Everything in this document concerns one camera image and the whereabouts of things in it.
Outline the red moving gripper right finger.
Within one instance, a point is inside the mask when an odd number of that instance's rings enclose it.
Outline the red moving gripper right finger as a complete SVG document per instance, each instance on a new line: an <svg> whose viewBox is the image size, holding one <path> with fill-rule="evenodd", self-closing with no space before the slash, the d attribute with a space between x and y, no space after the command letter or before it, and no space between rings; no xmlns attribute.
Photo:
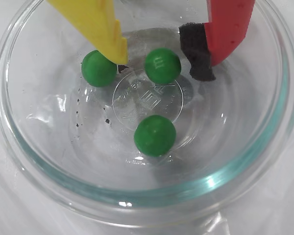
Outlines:
<svg viewBox="0 0 294 235"><path fill-rule="evenodd" d="M213 81L212 67L225 60L244 40L254 0L208 0L208 22L179 27L180 47L191 64L190 76Z"/></svg>

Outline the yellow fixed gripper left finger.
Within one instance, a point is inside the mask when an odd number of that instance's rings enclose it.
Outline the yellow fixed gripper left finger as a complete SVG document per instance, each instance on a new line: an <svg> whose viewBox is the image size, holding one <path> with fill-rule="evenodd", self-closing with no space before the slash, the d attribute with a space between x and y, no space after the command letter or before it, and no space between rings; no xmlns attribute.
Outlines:
<svg viewBox="0 0 294 235"><path fill-rule="evenodd" d="M127 64L127 39L115 17L112 0L50 0L93 46L115 64Z"/></svg>

